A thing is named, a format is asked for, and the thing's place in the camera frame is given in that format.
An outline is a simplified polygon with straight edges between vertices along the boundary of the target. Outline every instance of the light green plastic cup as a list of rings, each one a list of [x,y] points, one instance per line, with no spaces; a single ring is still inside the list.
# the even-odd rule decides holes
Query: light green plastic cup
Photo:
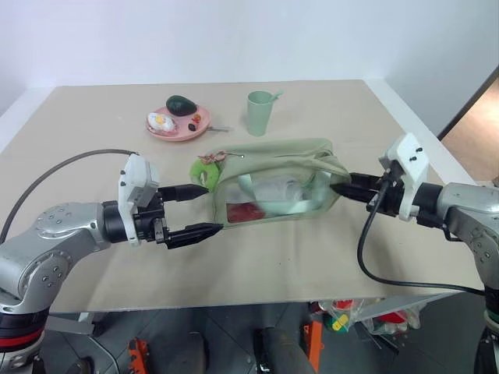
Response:
[[[247,127],[249,134],[253,136],[265,134],[274,101],[274,95],[270,92],[254,91],[248,95]]]

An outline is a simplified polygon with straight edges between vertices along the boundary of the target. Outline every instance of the black cable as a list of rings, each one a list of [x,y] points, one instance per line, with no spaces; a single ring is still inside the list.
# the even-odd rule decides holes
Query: black cable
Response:
[[[67,160],[61,162],[60,164],[55,165],[53,168],[50,170],[46,171],[43,173],[42,176],[40,176],[36,181],[31,183],[31,185],[26,189],[26,191],[23,192],[21,197],[16,201],[14,204],[14,207],[9,213],[9,216],[5,220],[5,223],[3,225],[2,233],[0,234],[0,244],[5,242],[7,239],[7,234],[9,233],[10,225],[14,221],[14,217],[17,214],[17,211],[20,209],[21,205],[23,205],[24,201],[27,199],[27,197],[33,192],[37,186],[42,183],[45,179],[47,179],[50,175],[54,174],[57,170],[60,168],[65,167],[66,165],[69,165],[75,161],[81,160],[82,158],[93,156],[95,154],[104,154],[104,153],[118,153],[118,154],[135,154],[136,152],[132,152],[131,150],[91,150],[90,152],[85,152],[85,153],[80,153],[77,154],[74,157],[68,158]]]
[[[366,223],[364,224],[364,228],[362,229],[362,234],[360,235],[359,244],[357,245],[357,261],[359,262],[360,269],[362,269],[362,271],[365,273],[365,275],[367,275],[369,278],[371,278],[377,282],[384,283],[384,284],[391,284],[393,286],[447,288],[449,290],[464,291],[464,292],[469,292],[470,294],[484,296],[485,293],[481,290],[477,290],[475,288],[470,288],[470,287],[465,287],[465,286],[458,286],[455,284],[402,282],[402,281],[398,281],[398,280],[384,279],[384,278],[380,278],[380,277],[377,277],[376,275],[372,274],[366,268],[366,264],[364,263],[364,260],[363,260],[364,242],[366,241],[367,232],[369,231],[371,224],[374,221],[374,217],[376,216],[376,212],[377,212],[378,208],[380,207],[381,203],[383,202],[384,196],[386,195],[386,192],[388,190],[389,185],[390,185],[390,182],[388,180],[385,180],[381,184],[380,191],[379,191],[378,196],[377,196],[377,200],[373,206],[373,209],[370,211],[370,214],[369,214],[369,217],[367,218]]]

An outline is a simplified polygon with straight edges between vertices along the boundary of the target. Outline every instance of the pink plate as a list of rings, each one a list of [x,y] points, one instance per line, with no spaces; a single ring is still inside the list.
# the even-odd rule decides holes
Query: pink plate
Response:
[[[163,131],[158,131],[149,126],[146,118],[146,127],[149,130],[150,134],[158,139],[164,140],[166,142],[183,142],[184,140],[189,140],[201,135],[205,132],[210,125],[210,112],[205,108],[197,105],[197,112],[192,115],[184,115],[183,117],[177,117],[176,115],[172,115],[166,107],[159,108],[154,113],[160,113],[162,115],[167,115],[173,119],[173,122],[177,125],[179,132],[175,135],[170,136],[166,135]],[[193,121],[193,116],[198,114],[201,116],[200,123],[196,124]],[[189,130],[189,123],[193,123],[196,125],[196,131]]]

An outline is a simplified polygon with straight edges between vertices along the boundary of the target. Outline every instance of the green bag strap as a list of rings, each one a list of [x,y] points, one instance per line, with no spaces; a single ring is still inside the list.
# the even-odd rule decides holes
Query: green bag strap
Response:
[[[258,201],[255,196],[251,175],[240,175],[238,180],[241,190],[254,199],[262,210],[273,214],[289,215],[306,213],[320,208],[329,189],[331,173],[324,170],[318,171],[312,181],[314,198],[301,201]]]

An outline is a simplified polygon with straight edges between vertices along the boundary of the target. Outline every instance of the table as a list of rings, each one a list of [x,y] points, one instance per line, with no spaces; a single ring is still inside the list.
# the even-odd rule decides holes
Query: table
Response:
[[[246,95],[252,90],[280,89],[285,93],[274,105],[267,134],[252,137],[244,127]],[[186,143],[153,138],[145,129],[146,115],[173,94],[208,108],[213,125],[233,130],[207,132]],[[174,185],[189,182],[189,167],[196,156],[215,147],[324,137],[332,141],[350,171],[380,175],[378,156],[403,133],[362,80],[57,87],[0,153],[4,181],[0,224],[37,176],[83,151],[137,150],[156,164],[162,185]],[[431,161],[442,163],[440,158]],[[125,162],[124,156],[105,155],[63,168],[34,191],[10,234],[27,229],[41,211],[57,203],[116,199],[119,170]],[[434,171],[430,181],[440,181]],[[168,225],[179,229],[209,221],[209,205],[209,196],[167,203]],[[320,217],[223,230],[185,248],[167,250],[155,243],[143,243],[138,249],[127,243],[113,245],[77,264],[51,310],[441,297],[442,290],[378,284],[361,272],[356,245],[366,218],[363,204],[340,199]],[[441,231],[415,222],[377,217],[365,253],[367,266],[384,277],[482,287],[465,245],[446,242]]]

